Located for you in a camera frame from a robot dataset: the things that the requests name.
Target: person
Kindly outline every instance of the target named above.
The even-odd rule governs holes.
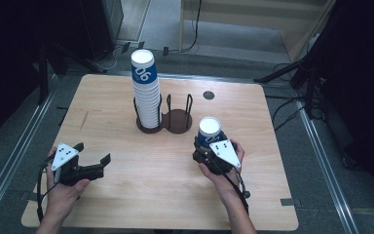
[[[237,144],[237,154],[240,162],[244,157],[244,149],[235,140],[231,139],[233,143]],[[49,153],[52,155],[56,152],[53,147]],[[248,216],[242,200],[233,188],[232,184],[223,176],[213,174],[205,164],[199,164],[203,175],[214,183],[216,191],[223,203],[227,215],[229,217],[230,227],[233,234],[254,234],[257,233],[254,225]],[[54,174],[50,170],[51,165],[47,168],[47,187],[54,186]],[[236,171],[232,170],[226,174],[237,186],[239,180],[236,176]],[[90,184],[88,179],[78,181],[74,186],[64,186],[58,184],[54,189],[48,193],[47,209],[44,218],[41,221],[36,233],[37,234],[53,234],[60,233],[61,226],[65,219],[72,212],[75,202],[84,192],[85,188]]]

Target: stack of paper cups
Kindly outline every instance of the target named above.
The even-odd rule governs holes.
[[[147,50],[133,52],[131,72],[139,121],[144,128],[157,128],[162,116],[159,106],[160,83],[153,54]]]

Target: floor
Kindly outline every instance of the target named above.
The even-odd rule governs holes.
[[[123,3],[139,4],[140,1],[142,0]],[[252,83],[252,78],[270,74],[289,62],[280,34],[275,30],[204,22],[199,23],[198,41],[190,52],[172,53],[163,57],[163,47],[178,47],[179,4],[179,1],[151,0],[141,30],[125,40],[119,40],[119,44],[131,41],[131,46],[137,47],[138,42],[145,41],[144,48],[154,52],[159,72],[168,78],[173,77],[173,74],[184,74],[187,78],[194,76],[198,79]],[[124,9],[131,9],[131,6],[124,6]],[[192,24],[190,21],[184,22],[184,48],[190,46],[189,38],[194,35],[193,29],[189,30]],[[98,61],[98,65],[109,68],[109,74],[129,74],[131,53],[121,53],[121,50],[118,46],[114,54]],[[54,79],[53,99],[49,101],[46,113],[35,117],[38,125],[31,128],[32,138],[25,138],[26,144],[21,148],[18,140],[24,137],[22,132],[28,127],[30,116],[37,116],[36,113],[42,111],[36,109],[35,105],[38,92],[31,94],[0,130],[0,176],[13,177],[7,184],[6,192],[0,197],[0,233],[34,232],[33,228],[25,228],[20,224],[25,201],[19,197],[25,190],[33,189],[36,178],[31,176],[31,168],[35,167],[37,155],[45,155],[53,144],[59,122],[65,114],[62,108],[69,105],[85,73],[88,73],[88,70],[71,62],[68,74]],[[289,88],[289,79],[290,76],[286,75],[264,85],[266,95],[303,95],[303,89],[294,91]],[[268,97],[267,101],[272,116],[284,103],[282,99],[271,97]],[[297,111],[300,105],[303,105],[303,102],[294,101],[286,105],[280,110],[274,123],[274,126],[277,126],[286,121],[292,113],[296,113],[291,121],[276,131],[299,218],[299,228],[290,233],[373,234],[374,178],[367,172],[353,172],[344,168],[340,149],[325,122],[307,119],[303,111]],[[7,162],[15,162],[16,159],[13,158],[16,157],[23,158],[21,163],[15,166],[15,170],[11,171],[11,168],[5,165]],[[94,231],[65,228],[62,233]]]

